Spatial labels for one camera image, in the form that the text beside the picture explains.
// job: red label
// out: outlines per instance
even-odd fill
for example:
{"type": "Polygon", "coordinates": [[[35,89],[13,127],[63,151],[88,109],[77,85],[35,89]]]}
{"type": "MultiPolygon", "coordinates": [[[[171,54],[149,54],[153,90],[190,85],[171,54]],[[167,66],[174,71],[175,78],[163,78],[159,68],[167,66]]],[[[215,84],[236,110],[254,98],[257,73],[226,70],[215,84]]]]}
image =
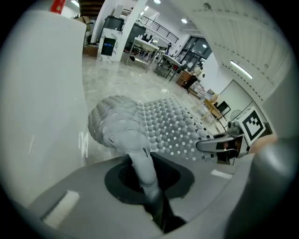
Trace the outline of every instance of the red label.
{"type": "Polygon", "coordinates": [[[51,12],[61,14],[62,8],[64,8],[66,0],[53,0],[52,6],[50,8],[51,12]]]}

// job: tiled floor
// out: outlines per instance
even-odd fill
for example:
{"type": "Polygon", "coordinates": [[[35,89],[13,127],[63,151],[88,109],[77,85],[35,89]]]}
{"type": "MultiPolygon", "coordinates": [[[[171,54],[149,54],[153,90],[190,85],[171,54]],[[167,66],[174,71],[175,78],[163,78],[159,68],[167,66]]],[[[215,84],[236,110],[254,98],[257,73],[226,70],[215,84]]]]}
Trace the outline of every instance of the tiled floor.
{"type": "MultiPolygon", "coordinates": [[[[168,79],[157,76],[152,71],[146,73],[143,68],[130,60],[126,66],[123,62],[99,63],[93,57],[83,56],[82,75],[89,112],[99,101],[108,96],[124,95],[135,101],[149,102],[166,97],[167,93],[163,93],[163,89],[169,91],[168,95],[180,100],[191,111],[192,107],[196,106],[196,101],[199,102],[179,87],[174,79],[169,82],[168,79]]],[[[215,127],[207,127],[212,133],[217,133],[215,127]]],[[[119,154],[115,149],[98,144],[89,135],[87,165],[117,156],[119,154]]]]}

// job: gray robotic hand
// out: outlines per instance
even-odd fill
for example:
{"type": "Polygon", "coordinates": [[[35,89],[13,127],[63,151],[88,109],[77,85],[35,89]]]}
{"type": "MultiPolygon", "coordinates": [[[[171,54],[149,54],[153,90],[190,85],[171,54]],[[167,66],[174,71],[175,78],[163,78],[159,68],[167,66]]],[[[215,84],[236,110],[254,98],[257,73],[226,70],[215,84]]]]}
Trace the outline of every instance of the gray robotic hand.
{"type": "Polygon", "coordinates": [[[150,142],[134,106],[134,101],[129,98],[108,97],[89,114],[88,129],[98,143],[130,156],[149,204],[156,204],[162,192],[150,156],[150,142]]]}

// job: black chair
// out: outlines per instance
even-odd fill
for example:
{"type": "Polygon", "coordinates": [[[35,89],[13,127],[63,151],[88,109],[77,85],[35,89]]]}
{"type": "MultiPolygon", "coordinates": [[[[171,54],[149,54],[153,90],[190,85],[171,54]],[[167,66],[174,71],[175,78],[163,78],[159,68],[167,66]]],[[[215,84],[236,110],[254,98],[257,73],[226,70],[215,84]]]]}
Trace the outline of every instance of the black chair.
{"type": "Polygon", "coordinates": [[[225,101],[223,101],[223,102],[221,102],[221,104],[219,104],[219,105],[217,105],[216,106],[216,108],[217,108],[217,110],[219,110],[219,112],[222,114],[222,112],[224,112],[227,108],[229,109],[225,114],[223,114],[222,115],[222,117],[224,117],[228,112],[230,112],[230,107],[229,107],[229,105],[225,102],[225,101]]]}

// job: cardboard box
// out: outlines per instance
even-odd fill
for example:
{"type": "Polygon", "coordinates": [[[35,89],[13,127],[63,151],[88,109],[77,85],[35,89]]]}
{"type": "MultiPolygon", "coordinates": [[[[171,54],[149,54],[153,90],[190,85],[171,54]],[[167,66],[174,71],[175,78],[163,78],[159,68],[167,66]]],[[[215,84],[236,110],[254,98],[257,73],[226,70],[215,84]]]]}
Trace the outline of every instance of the cardboard box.
{"type": "Polygon", "coordinates": [[[76,20],[78,20],[78,21],[80,21],[82,23],[85,23],[85,24],[89,24],[90,23],[90,19],[87,16],[79,17],[76,20]]]}
{"type": "Polygon", "coordinates": [[[88,46],[83,47],[82,54],[89,55],[92,57],[97,57],[98,49],[99,49],[98,45],[88,45],[88,46]]]}

